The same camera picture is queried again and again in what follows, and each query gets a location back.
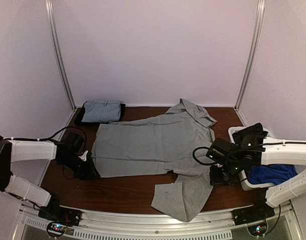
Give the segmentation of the grey polo shirt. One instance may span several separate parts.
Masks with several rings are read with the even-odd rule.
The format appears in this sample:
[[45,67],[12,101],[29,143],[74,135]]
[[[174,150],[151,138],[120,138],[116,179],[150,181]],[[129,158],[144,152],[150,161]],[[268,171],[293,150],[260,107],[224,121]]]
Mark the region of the grey polo shirt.
[[152,208],[182,222],[192,221],[211,192],[210,159],[193,158],[198,147],[215,139],[216,120],[205,108],[181,99],[166,113],[99,126],[92,148],[103,178],[177,174],[174,183],[157,184]]

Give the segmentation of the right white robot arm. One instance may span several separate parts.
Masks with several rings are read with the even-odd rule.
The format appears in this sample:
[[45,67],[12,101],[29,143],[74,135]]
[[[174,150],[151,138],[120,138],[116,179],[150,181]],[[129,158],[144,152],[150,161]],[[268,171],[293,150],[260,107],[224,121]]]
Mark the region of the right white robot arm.
[[258,202],[249,210],[252,220],[261,220],[281,203],[306,193],[306,140],[274,139],[267,136],[247,135],[241,143],[229,143],[217,138],[208,148],[206,157],[219,167],[224,183],[234,179],[241,171],[252,166],[274,164],[302,165],[305,170],[289,180],[272,187],[265,193],[265,202]]

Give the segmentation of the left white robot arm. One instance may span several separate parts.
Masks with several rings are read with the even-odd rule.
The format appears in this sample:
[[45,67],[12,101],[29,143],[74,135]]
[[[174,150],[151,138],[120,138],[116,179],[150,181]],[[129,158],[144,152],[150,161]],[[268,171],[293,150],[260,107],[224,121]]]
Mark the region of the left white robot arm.
[[0,192],[45,207],[45,214],[54,222],[60,222],[64,210],[53,203],[53,194],[31,181],[13,173],[17,163],[51,162],[69,168],[73,177],[95,180],[100,177],[92,160],[92,154],[84,147],[86,138],[71,132],[61,141],[53,138],[15,138],[0,135]]

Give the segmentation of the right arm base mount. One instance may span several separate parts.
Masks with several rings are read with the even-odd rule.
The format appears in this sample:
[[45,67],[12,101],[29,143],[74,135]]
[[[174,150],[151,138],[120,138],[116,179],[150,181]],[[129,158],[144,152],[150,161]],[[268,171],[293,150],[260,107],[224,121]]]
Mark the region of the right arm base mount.
[[257,203],[255,205],[235,209],[232,211],[234,224],[236,226],[242,224],[253,223],[257,221],[263,221],[266,218],[275,216],[274,208],[268,206],[265,203]]

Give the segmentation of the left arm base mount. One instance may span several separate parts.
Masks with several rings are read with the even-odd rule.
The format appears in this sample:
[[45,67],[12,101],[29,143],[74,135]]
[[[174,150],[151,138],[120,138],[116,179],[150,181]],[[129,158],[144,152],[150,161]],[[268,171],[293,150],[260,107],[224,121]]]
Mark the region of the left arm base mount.
[[57,222],[66,226],[79,226],[82,212],[77,209],[67,207],[40,207],[38,216],[53,222]]

